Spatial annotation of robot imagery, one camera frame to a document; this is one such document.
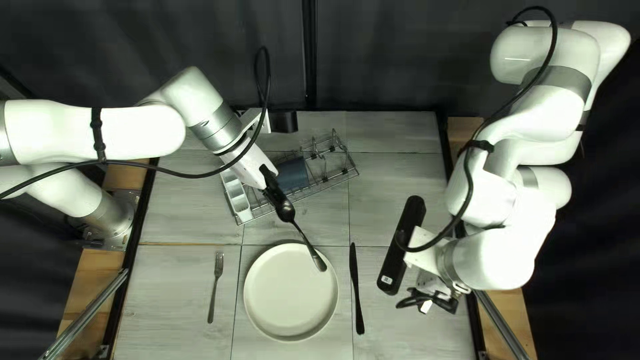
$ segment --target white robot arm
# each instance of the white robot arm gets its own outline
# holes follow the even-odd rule
[[[104,154],[109,160],[171,154],[182,145],[186,126],[209,150],[230,163],[249,144],[246,132],[259,117],[260,111],[251,109],[239,118],[202,72],[189,67],[136,107],[101,109]],[[59,161],[97,159],[91,119],[91,108],[54,101],[0,102],[0,192],[66,165]],[[262,129],[269,132],[266,114]],[[231,170],[242,182],[265,190],[261,165],[278,174],[253,144]],[[128,229],[123,222],[130,224],[132,220],[132,209],[117,204],[76,169],[49,176],[6,198],[25,192],[109,235],[120,235]]]
[[[527,84],[547,54],[551,32],[549,21],[506,28],[491,53],[496,79]],[[554,225],[556,209],[571,196],[571,184],[559,169],[521,165],[553,165],[573,156],[583,114],[629,43],[626,30],[606,22],[576,21],[560,27],[556,50],[540,80],[509,115],[481,128],[475,137],[494,145],[493,152],[471,147],[455,166],[445,192],[447,207],[456,214],[465,201],[468,157],[474,191],[461,219],[473,233],[407,252],[405,263],[439,276],[453,294],[524,285]],[[416,227],[409,248],[434,237]]]

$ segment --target white plate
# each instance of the white plate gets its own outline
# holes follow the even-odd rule
[[[307,247],[286,243],[265,251],[244,281],[244,309],[258,331],[278,341],[309,339],[331,320],[338,277],[327,258],[316,268]]]

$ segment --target fork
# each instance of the fork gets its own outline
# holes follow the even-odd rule
[[[225,265],[225,254],[223,252],[216,253],[216,270],[214,275],[216,279],[213,280],[213,291],[211,292],[211,303],[209,304],[209,315],[207,316],[207,323],[213,322],[213,309],[216,306],[216,287],[218,285],[218,279],[222,276],[222,269]]]

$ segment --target dish rack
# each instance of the dish rack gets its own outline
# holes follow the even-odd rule
[[[308,185],[289,190],[286,196],[291,202],[300,201],[359,175],[346,145],[335,129],[332,129],[330,138],[319,142],[312,138],[311,143],[301,146],[299,150],[280,152],[271,161],[278,166],[297,158],[305,161]],[[223,171],[221,178],[237,225],[246,224],[275,210],[260,190],[240,182],[233,171]]]

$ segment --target knife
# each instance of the knife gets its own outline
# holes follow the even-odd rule
[[[358,289],[358,260],[356,258],[356,244],[349,247],[349,272],[353,282],[353,293],[356,297],[356,333],[364,334],[364,321],[362,320],[362,308],[360,307],[360,290]]]

